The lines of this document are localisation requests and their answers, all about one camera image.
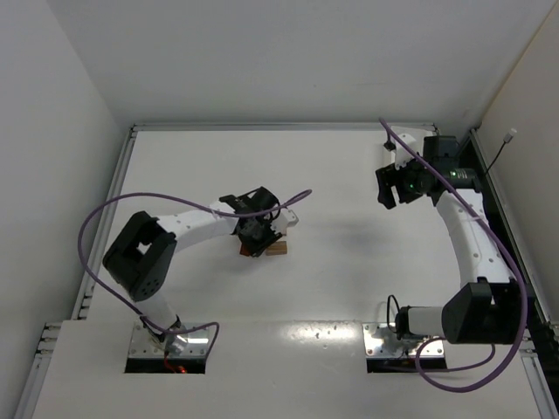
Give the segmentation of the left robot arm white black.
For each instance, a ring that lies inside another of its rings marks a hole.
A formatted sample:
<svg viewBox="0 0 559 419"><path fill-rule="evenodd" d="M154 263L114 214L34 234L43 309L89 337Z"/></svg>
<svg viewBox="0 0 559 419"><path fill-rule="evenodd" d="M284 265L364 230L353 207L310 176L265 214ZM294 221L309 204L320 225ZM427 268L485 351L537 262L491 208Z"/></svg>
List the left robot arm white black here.
<svg viewBox="0 0 559 419"><path fill-rule="evenodd" d="M235 236L242 253L257 258L297 220L290 210L277 209L278 204L274 194L260 187L241 196L222 196L209 211L170 216L136 212L109 246L102 264L141 312L153 339L164 342L167 330L183 327L161 293L175 254L215 237Z"/></svg>

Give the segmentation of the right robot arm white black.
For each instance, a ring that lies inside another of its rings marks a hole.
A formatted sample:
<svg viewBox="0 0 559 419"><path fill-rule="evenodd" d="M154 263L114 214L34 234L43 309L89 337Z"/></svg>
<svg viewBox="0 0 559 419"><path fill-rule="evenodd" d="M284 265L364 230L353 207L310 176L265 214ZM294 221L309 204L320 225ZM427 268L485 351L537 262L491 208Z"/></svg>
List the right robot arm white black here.
<svg viewBox="0 0 559 419"><path fill-rule="evenodd" d="M427 196L442 218L459 266L459 291L444 306L398 308L394 333L400 339L439 336L451 344L511 345L528 313L530 295L521 292L517 276L494 239L484 230L484 196L478 175L459 165L453 137L428 136L422 152L408 134L384 148L392 163L376 170L377 200L391 210Z"/></svg>

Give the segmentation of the light wood cylinder block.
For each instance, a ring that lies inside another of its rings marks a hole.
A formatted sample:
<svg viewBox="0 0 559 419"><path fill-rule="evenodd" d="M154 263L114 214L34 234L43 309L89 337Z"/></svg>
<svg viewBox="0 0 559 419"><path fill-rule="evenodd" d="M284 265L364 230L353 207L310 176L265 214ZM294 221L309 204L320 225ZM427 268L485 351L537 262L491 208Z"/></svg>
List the light wood cylinder block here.
<svg viewBox="0 0 559 419"><path fill-rule="evenodd" d="M286 241L277 241L266 249L267 256L282 256L288 252Z"/></svg>

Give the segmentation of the white perforated box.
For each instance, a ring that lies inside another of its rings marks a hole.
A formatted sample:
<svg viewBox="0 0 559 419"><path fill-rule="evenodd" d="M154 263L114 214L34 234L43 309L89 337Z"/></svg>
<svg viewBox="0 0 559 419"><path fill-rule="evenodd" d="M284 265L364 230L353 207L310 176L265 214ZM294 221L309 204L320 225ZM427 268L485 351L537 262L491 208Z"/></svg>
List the white perforated box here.
<svg viewBox="0 0 559 419"><path fill-rule="evenodd" d="M416 128L416 127L403 127L398 125L391 125L391 130L397 134L403 141L408 144L414 144L421 148L424 143L425 137L432 137L436 134L433 130Z"/></svg>

